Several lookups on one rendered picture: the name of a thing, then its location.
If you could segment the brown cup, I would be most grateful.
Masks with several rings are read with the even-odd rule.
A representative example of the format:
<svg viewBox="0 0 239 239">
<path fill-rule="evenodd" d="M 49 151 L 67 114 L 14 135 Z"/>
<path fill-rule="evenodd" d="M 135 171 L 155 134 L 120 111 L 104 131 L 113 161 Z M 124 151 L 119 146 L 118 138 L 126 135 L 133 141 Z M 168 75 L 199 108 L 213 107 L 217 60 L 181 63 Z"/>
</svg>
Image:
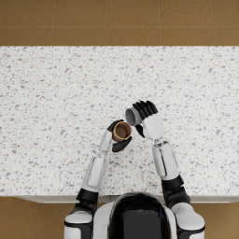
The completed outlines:
<svg viewBox="0 0 239 239">
<path fill-rule="evenodd" d="M 122 142 L 131 136 L 132 128 L 128 122 L 120 121 L 118 122 L 113 131 L 112 139 L 116 142 Z"/>
</svg>

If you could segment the grey cup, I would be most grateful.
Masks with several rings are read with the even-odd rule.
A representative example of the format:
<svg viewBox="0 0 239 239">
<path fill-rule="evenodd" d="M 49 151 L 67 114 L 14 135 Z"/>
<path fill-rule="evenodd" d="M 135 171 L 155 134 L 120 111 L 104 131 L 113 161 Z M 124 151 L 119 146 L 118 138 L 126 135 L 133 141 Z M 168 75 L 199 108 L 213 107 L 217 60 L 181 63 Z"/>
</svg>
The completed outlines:
<svg viewBox="0 0 239 239">
<path fill-rule="evenodd" d="M 125 118 L 131 126 L 140 125 L 142 122 L 139 112 L 134 107 L 126 109 Z"/>
</svg>

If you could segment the robot body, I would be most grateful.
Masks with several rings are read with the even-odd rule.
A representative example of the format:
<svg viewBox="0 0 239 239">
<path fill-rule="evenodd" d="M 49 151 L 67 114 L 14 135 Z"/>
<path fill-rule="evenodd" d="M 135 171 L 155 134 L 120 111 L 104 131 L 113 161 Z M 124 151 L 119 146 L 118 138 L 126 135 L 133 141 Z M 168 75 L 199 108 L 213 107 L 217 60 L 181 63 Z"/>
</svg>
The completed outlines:
<svg viewBox="0 0 239 239">
<path fill-rule="evenodd" d="M 126 193 L 96 211 L 93 239 L 177 239 L 175 216 L 157 196 Z"/>
</svg>

